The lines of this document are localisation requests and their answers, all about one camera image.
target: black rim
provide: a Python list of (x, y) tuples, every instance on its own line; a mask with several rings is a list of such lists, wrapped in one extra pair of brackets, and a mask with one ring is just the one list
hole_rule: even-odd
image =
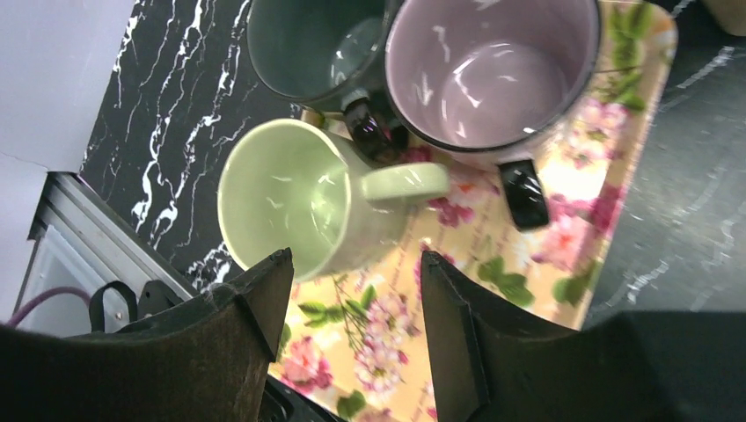
[[(397, 0), (385, 0), (385, 10), (383, 15), (383, 23), (381, 24), (381, 37), (378, 39), (378, 42), (376, 43), (375, 47), (376, 50), (372, 51), (371, 54), (369, 54), (365, 60), (362, 62), (362, 64), (350, 75), (347, 79), (342, 81), (341, 84), (338, 84), (334, 86), (332, 89), (328, 91), (324, 91), (320, 94), (318, 94), (315, 97), (292, 97), (289, 95), (285, 95), (281, 92), (276, 91), (274, 88), (269, 86), (267, 81), (265, 81), (264, 77), (259, 73), (259, 71), (254, 66), (254, 56), (252, 54), (251, 49), (251, 41), (249, 40), (249, 32), (246, 31), (246, 44), (248, 44), (248, 50), (249, 50), (249, 58), (252, 62), (252, 68), (254, 69), (254, 73), (256, 73), (259, 80), (266, 86), (275, 96), (278, 98), (284, 99), (286, 101), (292, 102), (292, 103), (299, 103), (299, 104), (308, 104), (308, 103), (315, 103), (318, 101), (322, 101), (328, 98), (331, 98), (337, 94), (342, 93), (343, 91), (347, 90), (350, 85), (353, 84), (354, 81), (356, 81), (360, 75), (364, 74), (370, 65), (373, 64), (373, 62), (376, 60), (377, 55), (385, 55), (385, 47), (386, 47), (386, 40), (389, 38), (389, 31), (391, 30), (391, 24), (393, 23), (394, 18), (396, 17), (396, 14), (393, 13), (395, 11), (396, 5), (398, 1)], [(254, 10), (254, 5), (256, 4), (256, 1), (252, 2), (252, 5), (249, 6), (249, 12), (246, 15), (246, 26), (248, 26), (248, 22), (252, 19), (252, 12)]]
[[(436, 146), (439, 149), (444, 149), (446, 151), (452, 151), (452, 152), (460, 152), (460, 153), (467, 153), (467, 154), (477, 154), (480, 152), (491, 152), (491, 151), (499, 151), (501, 149), (508, 149), (511, 147), (515, 147), (516, 145), (520, 143), (527, 142), (533, 138), (535, 138), (538, 135), (541, 135), (542, 133), (546, 132), (551, 127), (554, 127), (554, 125), (565, 117), (565, 114), (567, 111), (569, 111), (575, 104), (577, 103), (578, 99), (583, 96), (585, 91), (588, 89), (588, 85), (590, 84), (591, 79), (593, 79), (593, 76), (596, 73), (596, 64), (598, 62), (598, 57), (601, 54), (601, 39), (603, 37), (603, 19), (601, 17), (601, 6), (599, 5), (598, 1), (596, 0), (593, 2), (594, 6), (596, 7), (596, 19), (598, 22), (598, 34), (596, 37), (596, 54), (593, 56), (593, 59), (590, 61), (588, 65), (588, 69), (586, 70), (586, 76), (583, 80), (583, 83), (578, 88), (578, 91), (567, 101), (567, 104), (561, 109), (560, 112), (556, 113), (554, 117), (549, 119), (540, 129), (537, 129), (535, 132), (532, 132), (530, 135), (526, 135), (524, 137), (518, 138), (514, 141), (511, 141), (509, 143), (505, 143), (502, 145), (496, 145), (493, 147), (480, 147), (480, 148), (469, 148), (469, 147), (460, 147), (458, 145), (452, 145), (449, 143), (445, 143), (443, 141), (439, 141), (435, 138), (433, 138), (430, 135), (426, 135), (424, 132), (419, 130), (417, 127), (412, 125), (405, 117), (404, 114), (399, 110), (399, 106), (394, 101), (393, 96), (391, 95), (391, 90), (388, 89), (388, 86), (386, 86), (386, 97), (389, 99), (389, 104), (391, 105), (391, 109), (393, 110), (394, 114), (399, 118), (401, 123), (409, 129), (410, 132), (414, 133), (418, 137), (420, 137), (423, 141), (430, 143), (434, 146)], [(384, 72), (388, 69), (388, 54), (384, 54)]]

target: purple mug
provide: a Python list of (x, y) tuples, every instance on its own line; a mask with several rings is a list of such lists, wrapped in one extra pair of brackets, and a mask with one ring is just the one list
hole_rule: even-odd
[(456, 160), (501, 174), (519, 230), (549, 223), (534, 160), (561, 135), (601, 43), (597, 0), (408, 0), (386, 43), (395, 113)]

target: mug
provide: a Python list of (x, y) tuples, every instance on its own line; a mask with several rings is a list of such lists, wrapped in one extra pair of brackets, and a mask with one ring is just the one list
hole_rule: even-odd
[(253, 0), (249, 55), (276, 96), (342, 113), (357, 148), (396, 163), (408, 133), (384, 92), (384, 44), (401, 0)]
[(549, 223), (535, 159), (596, 67), (597, 0), (409, 0), (386, 44), (391, 104), (456, 160), (501, 175), (515, 226)]
[(347, 139), (278, 119), (233, 148), (217, 188), (217, 215), (241, 268), (290, 247), (300, 282), (382, 258), (404, 234), (410, 205), (449, 189), (441, 164), (374, 170)]

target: black marble surface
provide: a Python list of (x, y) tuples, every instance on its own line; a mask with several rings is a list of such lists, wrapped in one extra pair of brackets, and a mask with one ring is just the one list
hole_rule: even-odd
[[(216, 216), (231, 146), (299, 113), (252, 72), (249, 3), (135, 4), (82, 171), (197, 288), (239, 273)], [(619, 309), (746, 309), (746, 39), (699, 2), (655, 3), (677, 17), (677, 59), (587, 325)]]

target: tray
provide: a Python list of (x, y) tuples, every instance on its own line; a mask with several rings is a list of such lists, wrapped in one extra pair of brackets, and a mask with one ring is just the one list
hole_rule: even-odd
[[(512, 303), (579, 328), (677, 44), (669, 14), (641, 5), (602, 2), (602, 54), (584, 107), (539, 163), (548, 228), (517, 232), (495, 175), (413, 139), (407, 160), (446, 163), (451, 194), (416, 209), (381, 262), (295, 286), (270, 374), (347, 420), (436, 420), (419, 294), (425, 249)], [(337, 120), (302, 119), (346, 135)]]

